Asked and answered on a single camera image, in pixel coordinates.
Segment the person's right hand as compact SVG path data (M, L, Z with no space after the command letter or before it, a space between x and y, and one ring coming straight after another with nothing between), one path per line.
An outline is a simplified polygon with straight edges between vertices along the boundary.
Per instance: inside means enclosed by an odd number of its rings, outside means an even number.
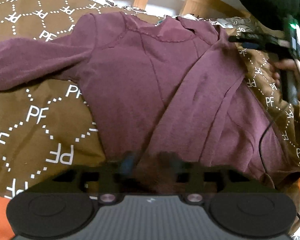
M291 59L284 59L270 63L271 76L275 80L275 85L280 86L281 77L280 70L292 71L298 84L298 99L300 100L300 62L295 62Z

